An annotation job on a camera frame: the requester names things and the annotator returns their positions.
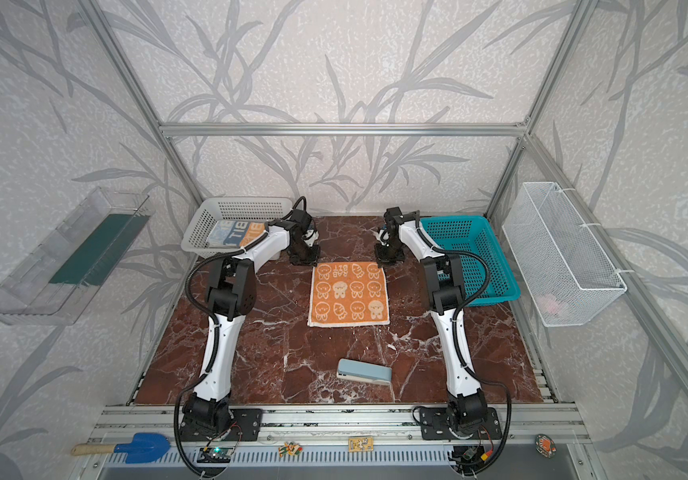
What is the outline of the orange rabbit print towel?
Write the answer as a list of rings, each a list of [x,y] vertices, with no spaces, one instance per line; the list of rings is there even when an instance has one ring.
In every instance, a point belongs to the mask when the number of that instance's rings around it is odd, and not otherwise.
[[[390,323],[387,279],[376,262],[320,263],[313,271],[308,325],[320,328]]]

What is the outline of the white perforated plastic basket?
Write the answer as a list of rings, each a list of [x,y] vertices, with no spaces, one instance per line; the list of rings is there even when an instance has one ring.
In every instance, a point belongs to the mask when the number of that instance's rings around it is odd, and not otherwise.
[[[289,213],[292,201],[280,197],[214,197],[206,199],[190,221],[181,248],[207,258],[217,253],[237,249],[209,248],[207,236],[219,220],[248,220],[265,222],[283,217]]]

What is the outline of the blue rabbit print towel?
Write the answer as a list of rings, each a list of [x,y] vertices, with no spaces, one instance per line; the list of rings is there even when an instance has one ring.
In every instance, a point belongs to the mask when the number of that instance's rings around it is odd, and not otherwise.
[[[206,245],[209,248],[242,248],[259,239],[265,232],[265,222],[219,220],[208,234]]]

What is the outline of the teal perforated plastic basket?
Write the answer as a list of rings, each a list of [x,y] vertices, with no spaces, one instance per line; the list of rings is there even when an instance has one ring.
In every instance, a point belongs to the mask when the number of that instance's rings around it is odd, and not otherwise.
[[[517,300],[521,291],[509,262],[488,220],[483,216],[425,217],[421,225],[428,237],[444,250],[468,251],[488,266],[489,284],[470,307]]]

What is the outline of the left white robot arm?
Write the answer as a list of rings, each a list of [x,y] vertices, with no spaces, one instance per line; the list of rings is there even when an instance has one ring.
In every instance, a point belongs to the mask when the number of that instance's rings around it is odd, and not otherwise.
[[[232,365],[240,331],[258,299],[257,273],[282,252],[294,265],[315,266],[321,252],[316,239],[304,196],[278,219],[217,220],[207,231],[207,245],[218,252],[193,268],[185,295],[207,315],[208,338],[200,376],[176,400],[176,435],[183,427],[210,438],[229,434],[235,423],[230,410]]]

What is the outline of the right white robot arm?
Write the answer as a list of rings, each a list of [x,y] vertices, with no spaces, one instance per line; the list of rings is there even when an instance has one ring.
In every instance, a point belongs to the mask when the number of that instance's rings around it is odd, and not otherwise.
[[[419,261],[420,297],[441,340],[448,393],[446,434],[474,438],[487,429],[505,440],[510,421],[498,429],[496,411],[488,405],[483,388],[504,393],[507,414],[512,410],[510,389],[475,371],[464,325],[465,309],[519,294],[490,224],[481,216],[422,218],[417,211],[389,208],[375,245],[377,262],[395,265],[405,260],[407,252]]]

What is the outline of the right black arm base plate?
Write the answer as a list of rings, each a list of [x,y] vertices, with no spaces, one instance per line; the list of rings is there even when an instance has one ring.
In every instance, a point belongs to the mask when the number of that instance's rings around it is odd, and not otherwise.
[[[414,421],[420,426],[423,440],[500,440],[503,437],[504,424],[499,420],[498,412],[488,408],[486,418],[471,427],[467,433],[461,428],[452,428],[450,415],[445,407],[415,406],[412,409]]]

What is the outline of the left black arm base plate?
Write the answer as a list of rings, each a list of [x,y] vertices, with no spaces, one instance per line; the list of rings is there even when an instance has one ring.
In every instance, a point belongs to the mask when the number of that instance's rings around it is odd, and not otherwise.
[[[194,421],[183,420],[180,437],[183,442],[256,442],[262,426],[263,413],[261,408],[232,409],[233,418],[224,428],[218,427],[216,430],[208,426],[198,426]]]

